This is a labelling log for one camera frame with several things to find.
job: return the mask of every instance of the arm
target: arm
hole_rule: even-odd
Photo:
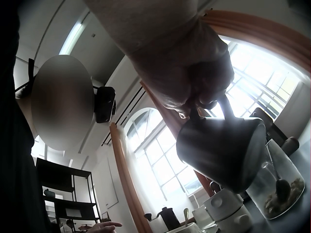
[[[84,0],[163,106],[210,108],[233,80],[228,46],[196,0]]]
[[[197,14],[198,0],[84,0],[115,43],[129,55]]]

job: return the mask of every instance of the arched window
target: arched window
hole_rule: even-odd
[[[157,109],[139,110],[124,129],[140,167],[152,170],[165,199],[178,193],[190,195],[202,186],[193,169],[178,158],[176,140]]]
[[[224,38],[223,41],[228,44],[234,69],[234,80],[226,93],[235,116],[249,117],[260,107],[276,119],[300,82],[301,73],[267,52]],[[223,117],[219,104],[208,112]]]

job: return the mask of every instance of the spoon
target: spoon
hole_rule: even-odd
[[[270,160],[272,162],[272,165],[274,167],[274,171],[275,171],[275,174],[277,177],[277,180],[276,180],[276,196],[277,196],[277,199],[280,203],[284,203],[288,200],[288,198],[290,196],[290,184],[286,180],[281,179],[281,177],[280,177],[279,173],[277,172],[276,167],[274,165],[274,160],[270,154],[268,146],[267,146],[267,151],[268,151]]]
[[[189,218],[189,209],[188,208],[185,208],[183,210],[183,215],[185,216],[185,227],[188,226],[188,218]]]

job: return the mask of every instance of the white mug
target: white mug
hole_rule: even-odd
[[[203,233],[200,228],[194,223],[189,223],[187,227],[184,225],[176,228],[174,230],[169,231],[168,233]]]

